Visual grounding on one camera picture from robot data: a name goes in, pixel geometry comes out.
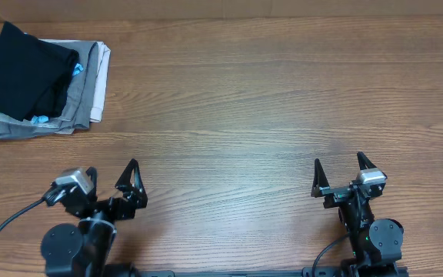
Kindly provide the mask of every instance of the black cloth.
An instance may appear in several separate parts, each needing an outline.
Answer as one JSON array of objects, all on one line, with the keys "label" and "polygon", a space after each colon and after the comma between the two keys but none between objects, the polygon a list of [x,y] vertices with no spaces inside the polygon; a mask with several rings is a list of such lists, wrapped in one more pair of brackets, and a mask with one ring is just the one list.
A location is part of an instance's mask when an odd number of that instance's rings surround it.
[{"label": "black cloth", "polygon": [[0,34],[0,112],[17,120],[59,117],[78,52],[43,42],[5,22]]}]

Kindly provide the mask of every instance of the wooden table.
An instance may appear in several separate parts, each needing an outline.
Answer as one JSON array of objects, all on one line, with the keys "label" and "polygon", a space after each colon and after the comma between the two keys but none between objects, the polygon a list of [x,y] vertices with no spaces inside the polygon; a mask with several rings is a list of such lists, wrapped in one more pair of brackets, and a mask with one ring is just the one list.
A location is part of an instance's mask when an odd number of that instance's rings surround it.
[{"label": "wooden table", "polygon": [[[364,151],[388,176],[376,218],[405,227],[411,276],[443,276],[443,17],[19,24],[112,50],[103,122],[0,142],[0,223],[64,169],[95,166],[105,199],[129,159],[149,197],[109,262],[177,272],[301,269],[344,233],[310,196]],[[0,234],[0,276],[41,276],[42,236],[77,223],[39,206]],[[349,258],[348,243],[322,265]]]}]

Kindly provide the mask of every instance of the white cloth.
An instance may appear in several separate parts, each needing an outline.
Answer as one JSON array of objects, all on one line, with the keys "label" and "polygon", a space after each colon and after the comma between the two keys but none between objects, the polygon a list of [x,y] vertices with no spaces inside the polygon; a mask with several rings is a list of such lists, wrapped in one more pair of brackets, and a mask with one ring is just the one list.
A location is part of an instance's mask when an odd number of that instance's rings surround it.
[{"label": "white cloth", "polygon": [[[42,39],[44,42],[80,42],[79,40]],[[100,122],[105,104],[105,89],[107,88],[108,61],[111,57],[111,49],[104,42],[97,42],[98,68],[97,81],[95,82],[95,94],[93,97],[90,122]]]}]

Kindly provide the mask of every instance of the brown wall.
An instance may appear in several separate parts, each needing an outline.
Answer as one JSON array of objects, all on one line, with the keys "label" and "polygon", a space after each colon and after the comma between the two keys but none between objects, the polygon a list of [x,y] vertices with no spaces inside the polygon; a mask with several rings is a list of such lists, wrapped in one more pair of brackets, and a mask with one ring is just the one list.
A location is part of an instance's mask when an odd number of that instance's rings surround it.
[{"label": "brown wall", "polygon": [[11,22],[349,15],[443,15],[443,0],[0,0]]}]

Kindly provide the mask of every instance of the stack of folded clothes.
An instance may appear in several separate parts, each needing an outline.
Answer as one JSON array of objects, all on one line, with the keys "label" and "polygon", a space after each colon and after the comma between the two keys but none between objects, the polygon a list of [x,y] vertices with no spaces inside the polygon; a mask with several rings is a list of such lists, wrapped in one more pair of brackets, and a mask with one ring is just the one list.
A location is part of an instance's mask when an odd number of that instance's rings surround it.
[{"label": "stack of folded clothes", "polygon": [[5,22],[0,34],[0,139],[72,134],[100,122],[110,49],[39,40]]}]

